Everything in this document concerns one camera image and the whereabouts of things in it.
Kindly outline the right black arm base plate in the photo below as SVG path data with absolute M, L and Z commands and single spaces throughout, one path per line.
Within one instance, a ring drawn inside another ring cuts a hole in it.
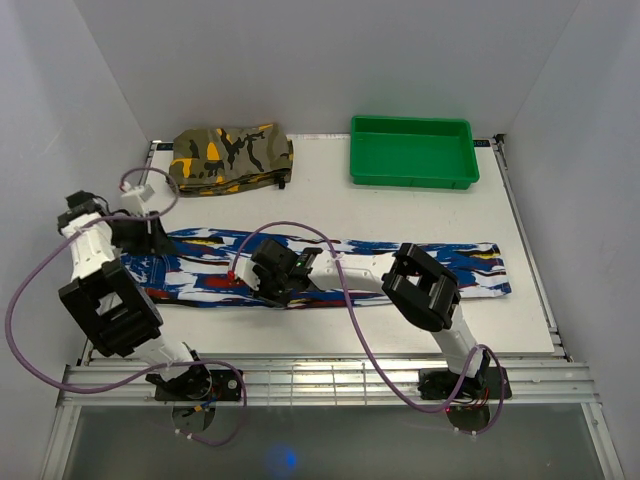
M 418 391 L 423 400 L 446 400 L 454 390 L 459 376 L 447 369 L 421 369 L 418 372 Z M 456 395 L 458 400 L 512 398 L 512 390 L 504 368 L 489 367 L 481 380 L 465 377 Z

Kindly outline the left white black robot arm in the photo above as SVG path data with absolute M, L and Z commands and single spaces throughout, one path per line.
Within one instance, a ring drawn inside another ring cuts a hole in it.
M 198 354 L 186 344 L 162 336 L 163 320 L 151 298 L 126 269 L 120 255 L 172 254 L 157 213 L 148 207 L 154 191 L 132 187 L 121 196 L 124 211 L 113 214 L 97 195 L 78 191 L 66 198 L 58 231 L 72 239 L 73 270 L 59 298 L 93 346 L 105 357 L 136 357 L 165 368 L 146 380 L 179 399 L 199 400 L 213 380 Z

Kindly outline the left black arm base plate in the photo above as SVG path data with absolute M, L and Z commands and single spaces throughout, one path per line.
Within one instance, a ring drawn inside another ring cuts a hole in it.
M 240 382 L 230 369 L 209 369 L 207 373 L 193 367 L 170 381 L 160 374 L 147 374 L 145 380 L 155 386 L 154 399 L 158 401 L 239 401 L 242 398 Z

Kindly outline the blue white red patterned trousers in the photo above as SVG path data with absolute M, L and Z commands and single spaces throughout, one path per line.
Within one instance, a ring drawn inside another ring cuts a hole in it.
M 196 308 L 266 307 L 253 298 L 244 284 L 234 284 L 228 278 L 229 262 L 250 232 L 214 228 L 187 228 L 169 233 L 177 255 L 123 254 L 122 263 L 157 304 Z M 250 253 L 267 238 L 273 238 L 300 253 L 305 247 L 326 245 L 319 238 L 303 238 L 263 232 L 243 249 Z M 338 253 L 375 255 L 394 252 L 399 242 L 332 239 Z M 459 280 L 463 299 L 497 298 L 512 292 L 507 269 L 497 244 L 481 243 L 418 243 L 421 249 L 451 270 Z M 354 307 L 390 304 L 379 293 L 350 291 Z M 342 293 L 294 293 L 287 309 L 344 307 Z

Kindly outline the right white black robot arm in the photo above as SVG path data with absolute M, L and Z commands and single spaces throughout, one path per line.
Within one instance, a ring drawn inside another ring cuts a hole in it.
M 383 294 L 410 324 L 431 333 L 444 354 L 447 370 L 429 380 L 464 397 L 488 384 L 490 357 L 464 319 L 457 277 L 415 244 L 377 255 L 315 247 L 296 253 L 267 239 L 250 258 L 239 259 L 234 271 L 255 297 L 278 307 L 302 292 Z

